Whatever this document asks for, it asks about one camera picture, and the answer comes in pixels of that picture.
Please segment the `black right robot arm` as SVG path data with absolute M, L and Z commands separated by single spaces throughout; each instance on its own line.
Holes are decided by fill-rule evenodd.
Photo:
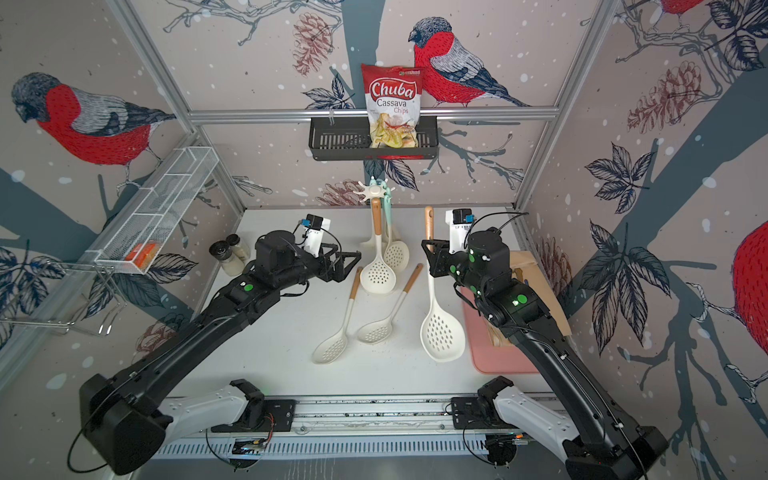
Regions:
M 489 410 L 522 429 L 561 462 L 572 479 L 641 479 L 668 447 L 658 428 L 641 426 L 578 358 L 535 290 L 519 281 L 498 229 L 473 232 L 463 250 L 445 240 L 421 243 L 429 270 L 449 276 L 458 295 L 496 327 L 536 367 L 563 415 L 497 377 L 479 390 Z

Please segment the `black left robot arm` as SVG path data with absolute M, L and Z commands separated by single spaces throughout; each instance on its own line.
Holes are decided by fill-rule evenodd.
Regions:
M 185 331 L 113 376 L 96 374 L 80 387 L 79 434 L 115 474 L 143 466 L 173 435 L 191 432 L 191 421 L 197 429 L 231 424 L 254 408 L 260 392 L 244 380 L 233 382 L 234 394 L 203 396 L 179 414 L 164 413 L 161 404 L 216 349 L 289 297 L 289 288 L 308 286 L 313 278 L 341 283 L 361 259 L 338 243 L 308 252 L 286 230 L 260 236 L 254 250 L 254 259 Z

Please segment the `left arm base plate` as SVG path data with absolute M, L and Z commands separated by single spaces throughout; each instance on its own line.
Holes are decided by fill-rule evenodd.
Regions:
M 249 404 L 232 424 L 211 428 L 213 433 L 284 433 L 290 432 L 297 401 L 293 399 L 266 399 L 259 404 Z

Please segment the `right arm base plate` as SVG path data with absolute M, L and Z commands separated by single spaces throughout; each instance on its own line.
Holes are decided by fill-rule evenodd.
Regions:
M 514 429 L 515 425 L 505 423 L 492 408 L 488 400 L 477 396 L 452 397 L 448 407 L 453 427 L 463 429 Z

